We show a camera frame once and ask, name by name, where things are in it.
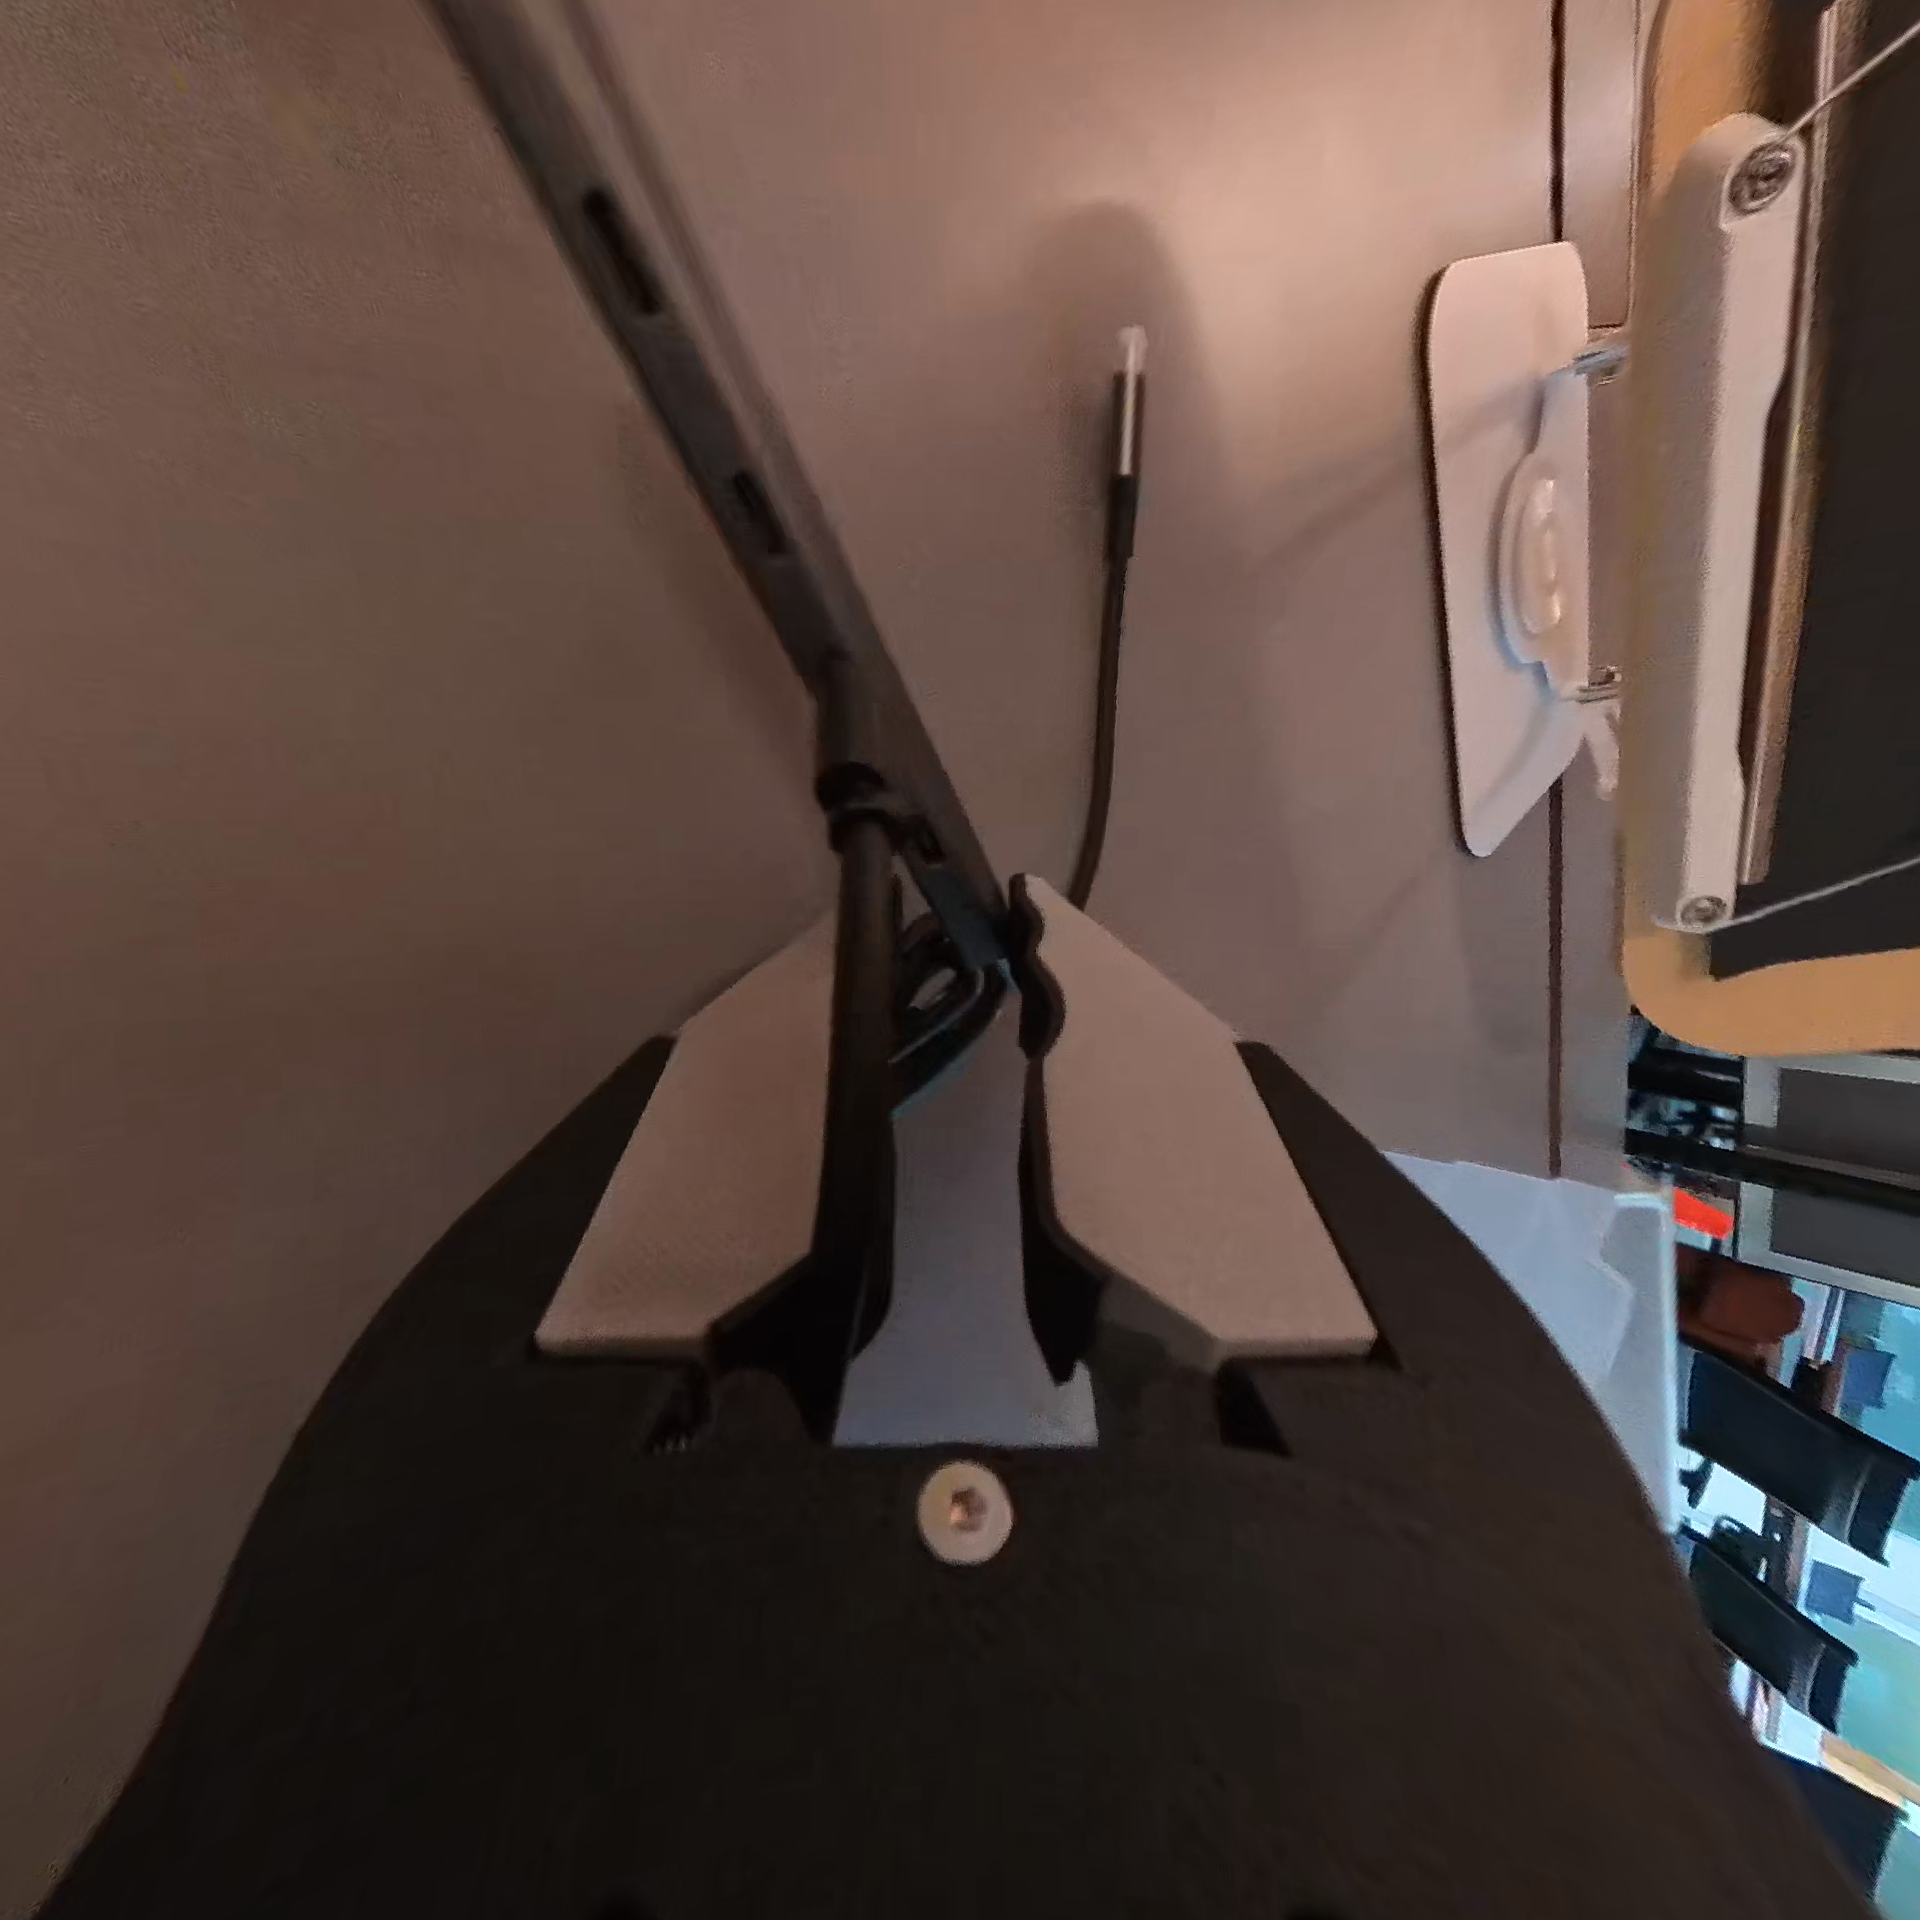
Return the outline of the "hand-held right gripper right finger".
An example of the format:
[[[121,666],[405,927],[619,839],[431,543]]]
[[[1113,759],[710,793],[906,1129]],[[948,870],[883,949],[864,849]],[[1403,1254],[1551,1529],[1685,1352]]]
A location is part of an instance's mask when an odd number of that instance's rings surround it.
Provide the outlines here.
[[[1107,1332],[1212,1379],[1378,1327],[1237,1033],[1056,886],[1011,885],[1025,1313],[1054,1381]]]

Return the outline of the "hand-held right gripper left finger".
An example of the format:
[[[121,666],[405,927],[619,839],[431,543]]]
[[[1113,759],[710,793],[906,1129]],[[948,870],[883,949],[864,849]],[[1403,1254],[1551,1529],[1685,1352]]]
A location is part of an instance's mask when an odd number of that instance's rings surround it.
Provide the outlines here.
[[[812,1236],[824,1156],[837,925],[746,973],[669,1042],[589,1229],[542,1313],[552,1362],[780,1382],[832,1442]]]

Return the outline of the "black plugged-in cable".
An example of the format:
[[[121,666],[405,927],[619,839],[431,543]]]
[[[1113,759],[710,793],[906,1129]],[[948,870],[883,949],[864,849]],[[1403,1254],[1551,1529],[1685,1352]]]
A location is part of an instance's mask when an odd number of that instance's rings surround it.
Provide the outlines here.
[[[883,710],[847,655],[819,701],[819,803],[837,858],[824,1156],[812,1284],[824,1392],[840,1401],[887,1315],[897,1194],[901,902],[897,863],[913,817],[892,779]]]

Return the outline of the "black usb-c cable silver plug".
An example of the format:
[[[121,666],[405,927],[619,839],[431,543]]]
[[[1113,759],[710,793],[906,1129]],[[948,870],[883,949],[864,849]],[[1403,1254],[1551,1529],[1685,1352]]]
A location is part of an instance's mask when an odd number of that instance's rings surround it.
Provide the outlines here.
[[[1102,572],[1089,794],[1069,876],[1069,902],[1089,908],[1107,853],[1118,765],[1121,678],[1126,599],[1139,543],[1147,333],[1126,327],[1117,338],[1110,388],[1110,447],[1102,521]]]

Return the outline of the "grey laptop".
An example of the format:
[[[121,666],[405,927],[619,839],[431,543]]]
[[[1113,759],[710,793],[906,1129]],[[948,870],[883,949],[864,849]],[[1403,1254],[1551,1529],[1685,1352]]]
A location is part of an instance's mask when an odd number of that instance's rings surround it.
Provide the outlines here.
[[[1023,947],[1007,889],[594,8],[431,13],[805,686],[823,812],[837,826],[887,826],[958,962],[1012,976]]]

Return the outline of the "white plastic box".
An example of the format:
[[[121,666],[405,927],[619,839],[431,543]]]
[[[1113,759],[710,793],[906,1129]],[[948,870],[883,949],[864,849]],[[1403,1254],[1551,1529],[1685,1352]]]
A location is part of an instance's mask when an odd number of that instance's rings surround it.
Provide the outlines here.
[[[1683,1517],[1673,1200],[1391,1154],[1549,1332],[1664,1532]]]

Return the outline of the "brown seat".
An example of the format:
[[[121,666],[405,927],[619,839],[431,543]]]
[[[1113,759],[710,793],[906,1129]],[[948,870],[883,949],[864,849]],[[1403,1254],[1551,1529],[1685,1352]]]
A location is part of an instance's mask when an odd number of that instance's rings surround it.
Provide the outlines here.
[[[1795,1284],[1770,1269],[1683,1245],[1675,1283],[1681,1336],[1738,1367],[1770,1371],[1804,1327]]]

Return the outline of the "black office chair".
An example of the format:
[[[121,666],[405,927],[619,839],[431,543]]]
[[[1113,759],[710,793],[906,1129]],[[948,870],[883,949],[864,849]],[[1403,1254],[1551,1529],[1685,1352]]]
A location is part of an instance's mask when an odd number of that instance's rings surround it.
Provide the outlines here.
[[[1913,1457],[1695,1343],[1679,1350],[1676,1412],[1683,1448],[1884,1564]]]
[[[1837,1734],[1856,1650],[1776,1594],[1721,1537],[1675,1537],[1695,1604],[1713,1640],[1798,1715]]]

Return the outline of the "white round swivel joint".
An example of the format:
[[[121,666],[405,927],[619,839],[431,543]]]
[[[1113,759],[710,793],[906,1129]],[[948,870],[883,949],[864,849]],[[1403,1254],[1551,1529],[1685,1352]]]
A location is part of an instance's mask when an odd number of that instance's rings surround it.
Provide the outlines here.
[[[1592,393],[1624,370],[1627,337],[1597,338],[1541,386],[1534,441],[1512,468],[1496,547],[1500,643],[1578,721],[1597,796],[1620,786],[1624,672],[1595,639]]]

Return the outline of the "white bracket on wooden board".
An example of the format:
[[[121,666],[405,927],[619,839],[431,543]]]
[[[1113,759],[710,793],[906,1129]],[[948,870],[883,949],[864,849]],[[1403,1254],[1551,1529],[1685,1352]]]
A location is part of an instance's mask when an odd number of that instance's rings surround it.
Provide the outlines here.
[[[1823,121],[1860,84],[1876,78],[1887,62],[1917,45],[1917,27],[1907,27],[1884,50],[1863,59],[1868,6],[1818,5],[1804,82],[1808,98],[1788,105],[1786,119],[1778,121],[1766,110],[1766,93],[1770,55],[1778,43],[1774,31],[1786,11],[1786,5],[1655,5],[1645,31],[1622,455],[1627,666],[1634,514],[1629,366],[1638,307],[1637,269],[1655,199],[1691,142],[1735,112],[1755,112],[1793,133],[1821,136],[1818,155],[1830,181],[1830,141],[1821,133]],[[1696,940],[1634,923],[1627,902],[1620,805],[1619,847],[1620,965],[1627,989],[1648,1021],[1685,1042],[1730,1053],[1821,1056],[1917,1046],[1917,947],[1721,976],[1710,966],[1713,953]]]

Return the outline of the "white square base plate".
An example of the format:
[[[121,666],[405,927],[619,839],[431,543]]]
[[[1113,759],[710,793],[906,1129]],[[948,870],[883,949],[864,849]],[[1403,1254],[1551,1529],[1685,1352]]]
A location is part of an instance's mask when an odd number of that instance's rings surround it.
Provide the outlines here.
[[[1447,267],[1427,307],[1425,395],[1442,587],[1452,791],[1464,851],[1500,851],[1583,746],[1573,713],[1502,645],[1496,548],[1549,372],[1586,350],[1580,252],[1553,242]]]

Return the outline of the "white metal bracket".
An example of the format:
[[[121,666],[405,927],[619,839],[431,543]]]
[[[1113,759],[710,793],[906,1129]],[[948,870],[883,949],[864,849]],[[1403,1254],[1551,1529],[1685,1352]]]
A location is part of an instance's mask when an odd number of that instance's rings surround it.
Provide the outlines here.
[[[1637,925],[1721,979],[1837,958],[1868,886],[1773,876],[1844,315],[1818,149],[1718,119],[1655,195],[1637,267],[1624,886]]]

